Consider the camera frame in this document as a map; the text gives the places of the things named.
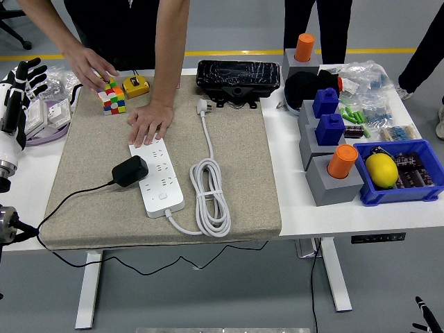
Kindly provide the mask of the person's left hand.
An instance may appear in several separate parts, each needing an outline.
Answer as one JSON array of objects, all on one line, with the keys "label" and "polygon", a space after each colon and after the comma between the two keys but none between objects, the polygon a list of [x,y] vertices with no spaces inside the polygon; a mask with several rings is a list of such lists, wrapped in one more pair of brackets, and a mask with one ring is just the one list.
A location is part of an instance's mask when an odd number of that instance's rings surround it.
[{"label": "person's left hand", "polygon": [[127,119],[131,126],[128,143],[136,148],[162,139],[173,120],[173,105],[153,99],[148,105],[135,108]]}]

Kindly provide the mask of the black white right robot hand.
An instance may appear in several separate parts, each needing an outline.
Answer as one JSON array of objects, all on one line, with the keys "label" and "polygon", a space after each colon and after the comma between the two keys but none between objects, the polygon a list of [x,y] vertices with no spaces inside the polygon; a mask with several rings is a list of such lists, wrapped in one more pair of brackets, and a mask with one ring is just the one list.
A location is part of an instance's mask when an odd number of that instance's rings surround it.
[{"label": "black white right robot hand", "polygon": [[443,333],[443,330],[440,327],[440,325],[438,324],[438,321],[434,317],[430,308],[425,304],[425,302],[419,296],[416,296],[415,300],[416,300],[416,303],[417,303],[420,311],[422,312],[423,318],[426,321],[426,325],[413,323],[412,326],[416,329],[419,329],[419,330],[422,330],[425,332]]}]

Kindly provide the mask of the person's right hand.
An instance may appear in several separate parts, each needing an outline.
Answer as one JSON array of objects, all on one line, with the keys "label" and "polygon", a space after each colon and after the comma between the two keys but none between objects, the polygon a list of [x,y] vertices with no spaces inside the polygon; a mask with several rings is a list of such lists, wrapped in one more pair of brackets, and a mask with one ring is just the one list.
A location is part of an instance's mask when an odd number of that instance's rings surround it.
[{"label": "person's right hand", "polygon": [[93,91],[105,89],[112,76],[118,76],[113,65],[82,44],[68,46],[62,55],[79,81]]}]

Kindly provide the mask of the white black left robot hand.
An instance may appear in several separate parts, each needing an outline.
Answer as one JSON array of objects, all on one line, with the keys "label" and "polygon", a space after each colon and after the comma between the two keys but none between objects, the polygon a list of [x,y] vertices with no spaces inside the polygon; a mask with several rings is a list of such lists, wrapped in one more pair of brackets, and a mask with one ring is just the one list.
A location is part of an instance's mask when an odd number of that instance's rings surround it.
[{"label": "white black left robot hand", "polygon": [[47,89],[47,66],[40,58],[21,61],[1,81],[1,160],[16,165],[26,144],[25,110]]}]

